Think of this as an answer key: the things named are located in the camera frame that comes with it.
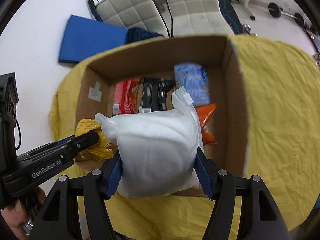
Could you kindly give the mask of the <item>person's left hand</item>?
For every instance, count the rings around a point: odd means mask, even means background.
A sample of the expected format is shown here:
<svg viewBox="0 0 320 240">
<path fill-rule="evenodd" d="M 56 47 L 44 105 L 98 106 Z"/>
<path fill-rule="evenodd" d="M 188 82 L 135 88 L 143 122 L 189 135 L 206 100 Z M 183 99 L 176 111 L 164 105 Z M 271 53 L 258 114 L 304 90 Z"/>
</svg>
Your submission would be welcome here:
<svg viewBox="0 0 320 240">
<path fill-rule="evenodd" d="M 5 222 L 18 239 L 28 239 L 27 234 L 23 230 L 21 224 L 28 219 L 28 213 L 23 203 L 18 199 L 12 205 L 7 206 L 1 211 Z"/>
</svg>

